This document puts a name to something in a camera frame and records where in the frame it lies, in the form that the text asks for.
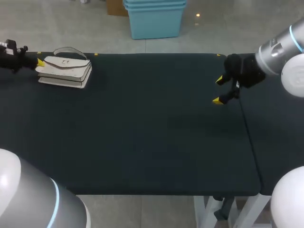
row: white handbag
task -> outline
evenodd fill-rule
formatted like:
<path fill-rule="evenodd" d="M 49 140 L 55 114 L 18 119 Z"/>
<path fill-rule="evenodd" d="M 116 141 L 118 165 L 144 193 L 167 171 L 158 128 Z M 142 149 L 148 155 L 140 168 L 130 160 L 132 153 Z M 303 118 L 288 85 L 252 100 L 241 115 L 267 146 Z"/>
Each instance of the white handbag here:
<path fill-rule="evenodd" d="M 38 66 L 39 82 L 57 86 L 84 88 L 92 72 L 92 64 L 80 51 L 72 47 L 62 47 L 54 51 L 54 55 L 60 52 L 74 52 L 85 58 L 73 59 L 56 56 L 48 56 L 44 59 L 45 66 Z"/>

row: dark green table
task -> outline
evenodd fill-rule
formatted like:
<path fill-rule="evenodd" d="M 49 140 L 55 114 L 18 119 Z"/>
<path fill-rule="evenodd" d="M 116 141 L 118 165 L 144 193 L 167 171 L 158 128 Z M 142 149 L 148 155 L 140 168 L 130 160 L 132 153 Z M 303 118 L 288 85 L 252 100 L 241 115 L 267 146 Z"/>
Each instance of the dark green table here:
<path fill-rule="evenodd" d="M 259 193 L 239 102 L 211 102 L 224 56 L 88 57 L 85 89 L 0 70 L 0 148 L 75 194 Z"/>
<path fill-rule="evenodd" d="M 287 172 L 304 166 L 304 99 L 292 96 L 281 77 L 241 92 L 259 175 L 261 194 L 271 196 Z"/>

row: gray tile floor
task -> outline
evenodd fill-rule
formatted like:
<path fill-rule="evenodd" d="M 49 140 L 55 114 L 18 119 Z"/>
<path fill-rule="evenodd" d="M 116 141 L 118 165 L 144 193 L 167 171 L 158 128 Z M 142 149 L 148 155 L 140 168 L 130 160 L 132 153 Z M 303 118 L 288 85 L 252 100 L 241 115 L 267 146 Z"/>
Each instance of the gray tile floor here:
<path fill-rule="evenodd" d="M 108 16 L 103 1 L 0 0 L 0 40 L 16 40 L 30 51 L 72 46 L 98 53 L 246 53 L 303 10 L 303 0 L 188 0 L 178 38 L 132 40 L 128 18 Z M 91 211 L 93 228 L 196 226 L 192 197 L 80 197 Z M 269 211 L 265 214 L 268 220 Z"/>

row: blue plastic bin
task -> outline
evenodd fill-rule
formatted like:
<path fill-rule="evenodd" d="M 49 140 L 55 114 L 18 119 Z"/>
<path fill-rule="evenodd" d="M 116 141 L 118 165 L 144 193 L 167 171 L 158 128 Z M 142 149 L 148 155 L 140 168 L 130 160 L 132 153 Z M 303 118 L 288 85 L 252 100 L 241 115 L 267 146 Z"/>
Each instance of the blue plastic bin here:
<path fill-rule="evenodd" d="M 129 3 L 149 3 L 149 2 L 170 2 L 170 1 L 176 1 L 176 0 L 127 0 Z"/>
<path fill-rule="evenodd" d="M 129 8 L 133 39 L 177 37 L 186 4 L 173 7 Z"/>
<path fill-rule="evenodd" d="M 147 2 L 147 3 L 133 3 L 125 0 L 124 6 L 128 8 L 150 8 L 150 7 L 175 7 L 186 4 L 186 0 L 180 1 L 162 1 L 162 2 Z"/>

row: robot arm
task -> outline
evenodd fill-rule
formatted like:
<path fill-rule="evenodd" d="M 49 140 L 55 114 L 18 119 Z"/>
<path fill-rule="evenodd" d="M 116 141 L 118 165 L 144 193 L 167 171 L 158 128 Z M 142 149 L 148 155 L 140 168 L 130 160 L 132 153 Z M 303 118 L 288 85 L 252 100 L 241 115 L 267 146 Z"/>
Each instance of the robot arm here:
<path fill-rule="evenodd" d="M 225 73 L 216 81 L 222 85 L 232 79 L 231 90 L 213 100 L 226 104 L 239 98 L 242 87 L 250 88 L 266 76 L 282 75 L 284 88 L 295 96 L 304 97 L 304 18 L 260 46 L 255 54 L 242 59 L 229 55 L 224 63 Z"/>
<path fill-rule="evenodd" d="M 0 42 L 0 67 L 11 69 L 13 72 L 19 71 L 22 67 L 35 69 L 36 66 L 43 65 L 38 58 L 30 58 L 25 55 L 28 50 L 27 46 L 17 48 L 14 40 Z"/>

